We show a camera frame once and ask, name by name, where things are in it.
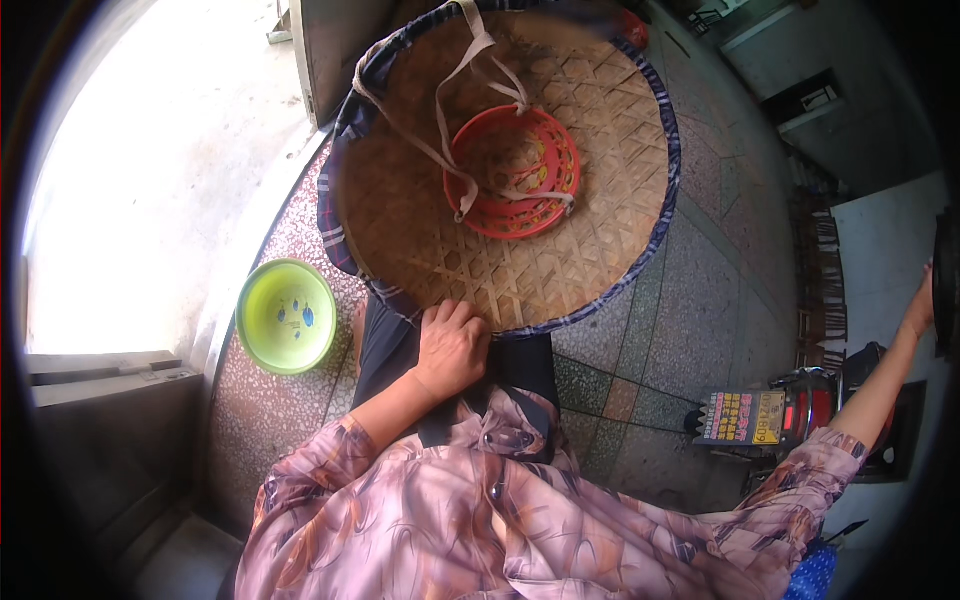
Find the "cloth chin strap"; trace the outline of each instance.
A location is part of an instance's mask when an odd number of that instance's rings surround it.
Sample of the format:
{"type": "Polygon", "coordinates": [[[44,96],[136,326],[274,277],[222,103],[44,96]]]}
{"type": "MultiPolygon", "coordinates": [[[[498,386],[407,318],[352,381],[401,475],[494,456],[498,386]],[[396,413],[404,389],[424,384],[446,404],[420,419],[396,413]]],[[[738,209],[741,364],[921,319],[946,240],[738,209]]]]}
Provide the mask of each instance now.
{"type": "MultiPolygon", "coordinates": [[[[428,146],[423,140],[416,137],[412,133],[406,131],[400,127],[396,121],[390,118],[390,115],[384,109],[383,104],[380,102],[376,96],[370,92],[367,87],[363,84],[363,81],[360,79],[360,73],[363,72],[367,64],[373,58],[373,56],[378,53],[384,46],[389,44],[391,40],[396,37],[400,31],[397,30],[387,36],[384,39],[376,42],[370,50],[364,54],[360,60],[357,61],[356,71],[353,73],[353,89],[356,90],[358,94],[369,100],[377,110],[383,114],[384,118],[387,119],[387,122],[390,124],[394,131],[400,134],[400,136],[409,142],[411,145],[419,149],[421,152],[430,156],[434,162],[439,164],[446,172],[460,178],[467,185],[467,193],[460,199],[460,210],[458,210],[453,215],[453,220],[456,223],[463,223],[464,217],[470,212],[470,209],[473,208],[473,203],[476,202],[477,194],[480,193],[480,186],[477,185],[476,180],[471,177],[469,174],[458,168],[456,161],[453,159],[453,155],[450,153],[450,131],[446,126],[446,117],[444,116],[444,109],[440,105],[440,90],[446,85],[450,80],[456,77],[467,65],[470,65],[470,70],[477,76],[485,80],[487,86],[490,89],[500,92],[501,94],[513,98],[516,104],[516,114],[522,115],[527,110],[530,109],[530,101],[527,97],[527,91],[523,88],[523,84],[520,83],[520,79],[516,74],[511,71],[505,64],[497,60],[495,57],[490,57],[491,61],[500,71],[507,76],[507,79],[514,85],[514,88],[509,88],[506,85],[498,84],[497,82],[491,80],[487,75],[479,68],[479,66],[473,62],[481,52],[494,46],[496,41],[493,37],[487,32],[487,29],[484,27],[483,18],[480,16],[480,10],[477,8],[474,0],[450,0],[444,6],[450,4],[459,4],[461,10],[464,13],[464,18],[467,20],[467,24],[470,27],[470,32],[473,34],[473,42],[470,43],[470,46],[467,48],[467,51],[464,53],[464,57],[460,60],[460,64],[457,65],[457,68],[453,69],[453,72],[450,73],[446,79],[444,79],[440,85],[437,86],[437,91],[434,94],[435,108],[437,112],[437,128],[440,130],[440,139],[441,139],[441,150],[443,155],[441,156],[436,150],[428,146]]],[[[522,194],[514,190],[506,189],[494,189],[490,190],[494,194],[503,196],[507,200],[519,201],[519,200],[529,200],[531,198],[557,198],[564,201],[566,205],[566,214],[569,215],[573,210],[574,201],[573,196],[570,194],[565,194],[561,192],[543,192],[541,194],[522,194]]]]}

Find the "blue patterned cloth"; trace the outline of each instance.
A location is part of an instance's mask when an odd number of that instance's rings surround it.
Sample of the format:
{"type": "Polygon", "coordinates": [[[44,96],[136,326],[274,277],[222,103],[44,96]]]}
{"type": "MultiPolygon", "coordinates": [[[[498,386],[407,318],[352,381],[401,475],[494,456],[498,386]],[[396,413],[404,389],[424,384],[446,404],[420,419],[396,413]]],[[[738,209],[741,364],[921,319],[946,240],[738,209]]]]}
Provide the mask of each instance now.
{"type": "Polygon", "coordinates": [[[837,567],[837,549],[822,539],[806,547],[806,556],[790,578],[783,600],[824,600],[837,567]]]}
{"type": "MultiPolygon", "coordinates": [[[[481,12],[522,11],[546,1],[549,0],[477,0],[476,4],[481,12]]],[[[409,48],[417,37],[461,14],[463,14],[463,10],[460,5],[449,4],[428,12],[409,23],[371,58],[361,72],[360,77],[367,89],[377,96],[384,96],[387,75],[390,73],[396,55],[401,50],[409,48]]],[[[660,105],[660,121],[663,124],[667,141],[668,165],[666,197],[663,200],[660,217],[650,234],[650,242],[647,244],[646,250],[627,270],[627,273],[609,290],[604,292],[600,298],[566,317],[534,326],[499,332],[495,334],[495,337],[499,339],[522,339],[549,333],[569,324],[577,323],[595,313],[607,302],[616,298],[640,275],[647,263],[653,259],[657,248],[663,243],[670,221],[673,219],[673,211],[677,204],[677,192],[680,190],[680,132],[677,129],[677,118],[673,112],[673,105],[670,104],[670,97],[667,95],[660,76],[657,75],[654,67],[644,58],[643,53],[636,46],[627,41],[624,36],[614,37],[611,44],[636,64],[640,73],[650,84],[650,88],[657,98],[657,103],[660,105]]],[[[330,151],[330,158],[326,161],[317,180],[319,196],[317,225],[320,228],[324,240],[324,249],[326,255],[330,258],[330,262],[344,273],[362,278],[371,293],[376,294],[384,304],[397,312],[398,315],[412,322],[420,317],[421,308],[400,288],[383,280],[370,279],[360,270],[350,254],[343,225],[336,214],[333,199],[330,197],[330,187],[336,178],[347,144],[350,140],[363,137],[369,133],[371,123],[378,114],[376,107],[355,91],[350,91],[334,124],[333,147],[330,151]]]]}

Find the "license plate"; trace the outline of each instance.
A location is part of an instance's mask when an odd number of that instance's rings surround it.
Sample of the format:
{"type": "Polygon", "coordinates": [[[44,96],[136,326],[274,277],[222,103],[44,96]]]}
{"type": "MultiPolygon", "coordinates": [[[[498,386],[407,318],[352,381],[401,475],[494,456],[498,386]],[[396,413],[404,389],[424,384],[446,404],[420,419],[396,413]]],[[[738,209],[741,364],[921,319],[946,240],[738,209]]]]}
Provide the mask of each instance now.
{"type": "Polygon", "coordinates": [[[761,392],[760,410],[756,414],[754,444],[779,444],[783,430],[785,392],[761,392]]]}

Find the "green plastic bowl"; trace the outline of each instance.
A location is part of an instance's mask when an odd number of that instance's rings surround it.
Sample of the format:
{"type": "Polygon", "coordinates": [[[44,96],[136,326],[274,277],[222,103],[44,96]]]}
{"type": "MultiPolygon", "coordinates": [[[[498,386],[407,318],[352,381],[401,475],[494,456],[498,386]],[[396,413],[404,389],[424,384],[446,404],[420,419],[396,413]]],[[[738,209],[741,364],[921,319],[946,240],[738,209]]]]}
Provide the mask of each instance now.
{"type": "Polygon", "coordinates": [[[236,310],[237,335],[254,363],[269,372],[296,375],[317,366],[337,332],[337,305],[312,266],[280,258],[256,268],[236,310]]]}

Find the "black pants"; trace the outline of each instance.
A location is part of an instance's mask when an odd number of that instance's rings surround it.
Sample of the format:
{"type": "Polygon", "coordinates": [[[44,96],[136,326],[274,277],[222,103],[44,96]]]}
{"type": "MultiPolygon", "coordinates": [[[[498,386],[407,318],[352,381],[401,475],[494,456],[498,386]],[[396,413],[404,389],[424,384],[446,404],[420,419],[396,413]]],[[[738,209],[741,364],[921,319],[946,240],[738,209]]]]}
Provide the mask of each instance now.
{"type": "MultiPolygon", "coordinates": [[[[360,379],[352,408],[386,390],[416,366],[419,358],[420,330],[397,316],[378,298],[371,297],[360,351],[360,379]]],[[[550,336],[491,343],[486,377],[464,392],[467,402],[481,415],[486,411],[484,392],[490,383],[539,394],[559,411],[550,336]]],[[[444,402],[418,423],[416,430],[425,447],[444,444],[455,408],[452,402],[444,402]]]]}

